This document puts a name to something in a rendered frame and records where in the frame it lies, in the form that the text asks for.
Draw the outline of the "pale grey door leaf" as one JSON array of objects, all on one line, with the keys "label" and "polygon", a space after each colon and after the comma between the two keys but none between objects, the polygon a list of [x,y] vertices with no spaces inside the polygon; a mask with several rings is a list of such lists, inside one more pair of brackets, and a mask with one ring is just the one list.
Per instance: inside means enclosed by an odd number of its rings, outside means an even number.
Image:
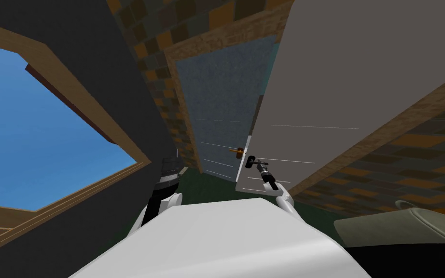
[{"label": "pale grey door leaf", "polygon": [[296,195],[445,111],[445,0],[295,0],[247,154]]}]

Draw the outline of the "wooden framed window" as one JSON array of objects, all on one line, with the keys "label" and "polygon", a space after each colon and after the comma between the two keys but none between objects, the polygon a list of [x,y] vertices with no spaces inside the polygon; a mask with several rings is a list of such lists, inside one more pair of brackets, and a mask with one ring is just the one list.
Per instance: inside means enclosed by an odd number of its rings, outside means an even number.
[{"label": "wooden framed window", "polygon": [[46,44],[0,27],[0,248],[149,163]]}]

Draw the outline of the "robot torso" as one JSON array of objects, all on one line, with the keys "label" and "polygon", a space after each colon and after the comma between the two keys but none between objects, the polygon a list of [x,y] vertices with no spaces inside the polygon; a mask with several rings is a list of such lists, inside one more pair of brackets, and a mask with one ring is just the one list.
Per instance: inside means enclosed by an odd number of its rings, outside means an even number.
[{"label": "robot torso", "polygon": [[70,278],[371,278],[330,237],[262,198],[173,206]]}]

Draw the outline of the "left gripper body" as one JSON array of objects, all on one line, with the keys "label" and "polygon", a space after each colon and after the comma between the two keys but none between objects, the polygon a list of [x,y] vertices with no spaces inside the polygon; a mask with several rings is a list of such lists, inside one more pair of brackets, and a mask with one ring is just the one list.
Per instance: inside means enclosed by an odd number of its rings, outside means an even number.
[{"label": "left gripper body", "polygon": [[179,160],[177,157],[167,157],[162,160],[161,174],[174,175],[180,171]]}]

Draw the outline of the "blue grey door leaf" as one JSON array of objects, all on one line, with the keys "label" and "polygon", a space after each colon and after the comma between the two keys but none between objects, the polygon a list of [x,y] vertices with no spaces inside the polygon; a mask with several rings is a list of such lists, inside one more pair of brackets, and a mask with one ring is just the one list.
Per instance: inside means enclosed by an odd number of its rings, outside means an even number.
[{"label": "blue grey door leaf", "polygon": [[275,36],[176,62],[203,172],[234,182],[275,46]]}]

